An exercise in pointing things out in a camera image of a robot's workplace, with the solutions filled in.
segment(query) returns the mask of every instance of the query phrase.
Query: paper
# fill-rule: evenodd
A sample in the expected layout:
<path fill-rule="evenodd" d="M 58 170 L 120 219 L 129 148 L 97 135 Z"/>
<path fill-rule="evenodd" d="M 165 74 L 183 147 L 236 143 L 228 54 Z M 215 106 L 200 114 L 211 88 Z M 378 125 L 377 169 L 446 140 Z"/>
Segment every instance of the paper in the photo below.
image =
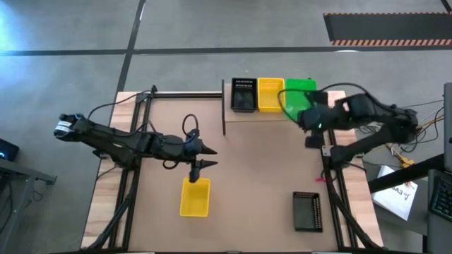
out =
<path fill-rule="evenodd" d="M 388 166 L 381 166 L 378 177 L 394 172 Z M 392 188 L 372 194 L 372 200 L 389 212 L 399 216 L 405 221 L 410 216 L 412 201 L 415 199 L 417 184 L 410 182 L 410 185 L 400 184 Z"/>

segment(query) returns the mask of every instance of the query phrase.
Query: yellow bin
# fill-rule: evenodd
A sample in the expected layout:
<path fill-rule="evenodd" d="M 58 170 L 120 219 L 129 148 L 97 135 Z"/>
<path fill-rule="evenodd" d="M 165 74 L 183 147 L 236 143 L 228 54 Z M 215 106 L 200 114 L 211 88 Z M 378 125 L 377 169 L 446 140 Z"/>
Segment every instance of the yellow bin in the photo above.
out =
<path fill-rule="evenodd" d="M 281 112 L 278 92 L 284 90 L 283 78 L 259 78 L 257 82 L 258 107 L 260 112 Z M 282 106 L 285 107 L 285 93 L 281 94 Z"/>
<path fill-rule="evenodd" d="M 210 180 L 200 178 L 190 183 L 184 179 L 180 215 L 185 217 L 207 217 L 209 215 Z"/>

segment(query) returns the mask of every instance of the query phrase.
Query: black tray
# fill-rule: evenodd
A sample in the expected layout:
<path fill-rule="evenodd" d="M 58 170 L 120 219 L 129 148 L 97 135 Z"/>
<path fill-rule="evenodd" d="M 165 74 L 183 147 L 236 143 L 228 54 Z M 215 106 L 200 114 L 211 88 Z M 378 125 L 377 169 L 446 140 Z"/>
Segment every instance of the black tray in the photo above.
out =
<path fill-rule="evenodd" d="M 257 79 L 233 78 L 231 89 L 231 109 L 234 112 L 257 110 Z"/>
<path fill-rule="evenodd" d="M 294 191 L 295 231 L 323 232 L 320 195 Z"/>

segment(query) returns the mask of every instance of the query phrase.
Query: concrete floor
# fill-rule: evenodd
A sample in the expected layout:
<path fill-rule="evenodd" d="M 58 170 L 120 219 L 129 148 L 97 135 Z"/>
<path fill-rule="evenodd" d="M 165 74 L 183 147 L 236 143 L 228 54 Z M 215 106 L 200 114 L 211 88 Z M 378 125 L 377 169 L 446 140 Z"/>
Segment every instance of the concrete floor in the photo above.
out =
<path fill-rule="evenodd" d="M 137 6 L 138 0 L 3 0 L 0 50 L 126 49 Z M 136 48 L 329 47 L 322 13 L 396 11 L 444 8 L 439 0 L 147 0 Z M 450 59 L 450 51 L 133 56 L 124 89 L 219 90 L 222 78 L 314 78 L 319 87 L 359 83 L 382 102 L 404 106 L 441 99 L 443 84 L 452 81 Z M 0 138 L 21 147 L 19 163 L 58 175 L 43 201 L 26 210 L 12 253 L 78 249 L 99 160 L 52 131 L 60 113 L 87 114 L 112 102 L 123 61 L 122 55 L 0 56 Z M 416 109 L 422 119 L 439 107 Z M 93 119 L 107 123 L 110 112 L 99 110 Z M 441 137 L 412 158 L 443 152 Z M 395 163 L 383 152 L 366 159 Z M 421 251 L 420 235 L 385 222 L 380 227 L 386 247 Z"/>

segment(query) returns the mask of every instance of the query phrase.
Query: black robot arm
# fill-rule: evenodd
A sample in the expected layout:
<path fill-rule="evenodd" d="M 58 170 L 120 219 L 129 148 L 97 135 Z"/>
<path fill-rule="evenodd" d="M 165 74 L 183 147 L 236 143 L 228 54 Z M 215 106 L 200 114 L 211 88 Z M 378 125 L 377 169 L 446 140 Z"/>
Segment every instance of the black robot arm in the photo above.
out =
<path fill-rule="evenodd" d="M 85 143 L 95 148 L 95 155 L 108 154 L 123 168 L 136 167 L 138 159 L 144 157 L 163 160 L 163 167 L 166 169 L 173 169 L 178 163 L 184 162 L 191 165 L 189 180 L 194 183 L 198 180 L 201 169 L 217 164 L 203 159 L 196 160 L 198 154 L 217 154 L 199 139 L 197 128 L 189 131 L 185 140 L 182 140 L 178 136 L 163 135 L 155 131 L 127 133 L 90 121 L 82 114 L 62 114 L 59 120 L 54 130 L 56 138 Z M 174 164 L 167 166 L 166 161 Z"/>
<path fill-rule="evenodd" d="M 417 112 L 385 105 L 368 93 L 356 94 L 335 101 L 333 108 L 317 104 L 298 113 L 297 123 L 305 131 L 328 129 L 350 130 L 371 122 L 383 125 L 373 135 L 347 146 L 336 145 L 330 150 L 331 163 L 339 166 L 385 143 L 408 143 L 417 135 Z"/>

